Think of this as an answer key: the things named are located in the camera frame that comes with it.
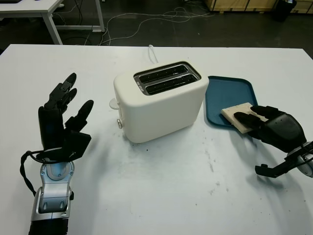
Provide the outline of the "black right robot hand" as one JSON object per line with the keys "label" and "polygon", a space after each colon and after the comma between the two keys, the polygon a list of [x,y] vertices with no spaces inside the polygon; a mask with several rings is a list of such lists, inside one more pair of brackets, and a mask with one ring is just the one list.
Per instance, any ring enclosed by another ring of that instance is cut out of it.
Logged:
{"label": "black right robot hand", "polygon": [[250,109],[267,119],[262,121],[253,114],[243,112],[234,114],[236,120],[251,129],[248,132],[251,137],[285,153],[307,142],[302,126],[292,115],[271,106],[252,106]]}

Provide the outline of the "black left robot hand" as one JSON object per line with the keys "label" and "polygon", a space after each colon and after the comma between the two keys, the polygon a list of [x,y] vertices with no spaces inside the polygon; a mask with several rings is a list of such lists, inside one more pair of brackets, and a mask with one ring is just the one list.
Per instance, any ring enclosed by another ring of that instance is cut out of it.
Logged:
{"label": "black left robot hand", "polygon": [[76,78],[76,73],[72,73],[64,82],[58,83],[49,94],[48,101],[38,109],[44,150],[64,147],[74,151],[76,148],[86,148],[91,141],[91,136],[81,130],[87,124],[87,117],[94,105],[93,100],[86,101],[77,115],[63,121],[64,112],[77,95],[77,89],[73,87]]}

